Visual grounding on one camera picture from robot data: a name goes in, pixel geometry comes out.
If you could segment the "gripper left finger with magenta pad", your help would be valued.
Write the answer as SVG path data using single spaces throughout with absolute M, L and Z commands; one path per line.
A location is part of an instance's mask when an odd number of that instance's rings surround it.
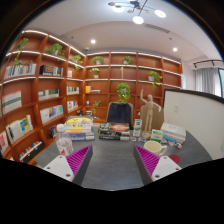
M 57 156 L 44 167 L 44 170 L 81 185 L 92 155 L 92 146 L 88 145 L 68 156 Z

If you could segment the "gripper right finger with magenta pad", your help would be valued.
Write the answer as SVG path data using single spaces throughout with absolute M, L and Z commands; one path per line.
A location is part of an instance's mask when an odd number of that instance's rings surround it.
M 134 146 L 133 154 L 144 185 L 181 170 L 168 156 L 159 157 L 140 146 Z

